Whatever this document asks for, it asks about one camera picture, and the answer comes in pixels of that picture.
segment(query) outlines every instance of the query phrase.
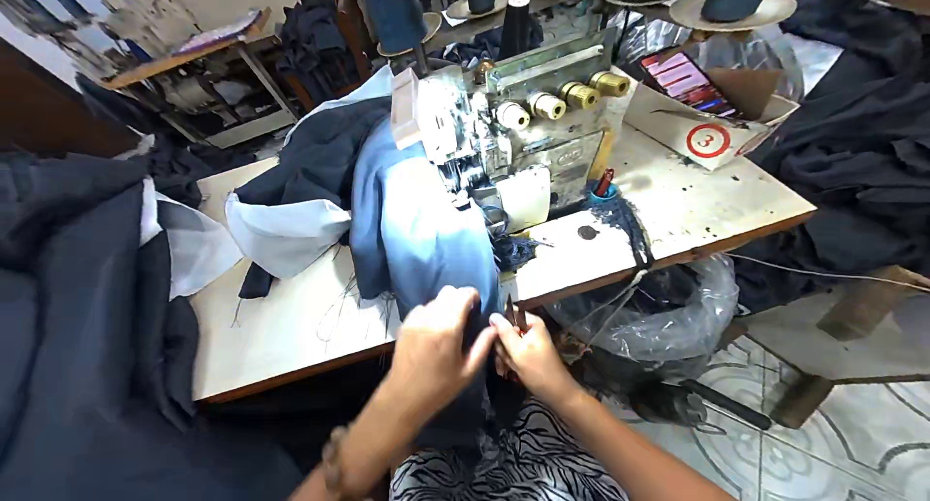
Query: bracelet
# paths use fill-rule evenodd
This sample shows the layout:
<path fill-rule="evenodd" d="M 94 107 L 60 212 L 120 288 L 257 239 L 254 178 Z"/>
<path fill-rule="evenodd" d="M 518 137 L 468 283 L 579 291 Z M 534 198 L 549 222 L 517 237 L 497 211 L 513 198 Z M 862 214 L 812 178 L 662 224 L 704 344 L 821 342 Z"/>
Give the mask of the bracelet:
<path fill-rule="evenodd" d="M 346 426 L 337 426 L 329 433 L 329 441 L 323 445 L 323 478 L 326 489 L 335 496 L 336 499 L 342 499 L 342 466 L 340 463 L 340 447 L 342 440 L 349 433 Z"/>

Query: brass tension knob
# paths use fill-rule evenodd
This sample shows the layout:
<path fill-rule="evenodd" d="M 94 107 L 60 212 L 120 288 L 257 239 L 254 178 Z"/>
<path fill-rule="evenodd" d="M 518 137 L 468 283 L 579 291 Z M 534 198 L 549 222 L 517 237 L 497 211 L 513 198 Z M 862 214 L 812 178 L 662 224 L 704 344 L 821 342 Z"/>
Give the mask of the brass tension knob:
<path fill-rule="evenodd" d="M 608 71 L 595 73 L 588 82 L 592 88 L 597 89 L 602 96 L 619 98 L 630 90 L 630 79 L 623 78 Z"/>
<path fill-rule="evenodd" d="M 564 84 L 560 93 L 565 103 L 575 108 L 588 109 L 601 99 L 600 92 L 578 81 Z"/>
<path fill-rule="evenodd" d="M 565 115 L 565 103 L 548 92 L 537 92 L 527 98 L 527 104 L 533 115 L 547 119 L 558 119 Z"/>

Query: phone screen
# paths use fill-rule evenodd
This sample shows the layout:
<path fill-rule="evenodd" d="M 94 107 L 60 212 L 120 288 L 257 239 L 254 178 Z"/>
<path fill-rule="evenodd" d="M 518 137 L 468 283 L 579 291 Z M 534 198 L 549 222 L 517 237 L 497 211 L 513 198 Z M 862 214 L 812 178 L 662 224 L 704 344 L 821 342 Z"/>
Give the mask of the phone screen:
<path fill-rule="evenodd" d="M 717 115 L 737 113 L 711 79 L 682 52 L 664 62 L 656 54 L 646 56 L 640 63 L 669 97 L 701 112 Z"/>

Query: black and white patterned fabric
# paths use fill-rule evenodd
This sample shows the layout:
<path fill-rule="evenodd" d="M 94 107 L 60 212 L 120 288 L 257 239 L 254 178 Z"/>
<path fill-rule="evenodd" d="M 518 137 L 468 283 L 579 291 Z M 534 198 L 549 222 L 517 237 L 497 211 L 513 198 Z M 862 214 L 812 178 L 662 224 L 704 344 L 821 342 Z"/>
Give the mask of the black and white patterned fabric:
<path fill-rule="evenodd" d="M 487 461 L 485 457 L 469 468 L 454 453 L 417 452 L 394 473 L 390 499 L 629 501 L 564 423 L 537 400 L 524 405 L 513 428 L 500 432 L 500 452 L 494 462 Z"/>

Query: person's right hand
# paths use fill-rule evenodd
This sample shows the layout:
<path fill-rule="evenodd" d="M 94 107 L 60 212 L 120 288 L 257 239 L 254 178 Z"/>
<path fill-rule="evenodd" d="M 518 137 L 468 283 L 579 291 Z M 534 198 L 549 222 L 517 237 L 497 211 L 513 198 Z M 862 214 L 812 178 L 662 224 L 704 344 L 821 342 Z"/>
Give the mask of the person's right hand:
<path fill-rule="evenodd" d="M 542 317 L 527 314 L 529 331 L 521 336 L 518 328 L 500 314 L 492 314 L 491 326 L 503 345 L 497 356 L 520 376 L 520 381 L 542 402 L 555 406 L 581 390 L 559 358 Z"/>

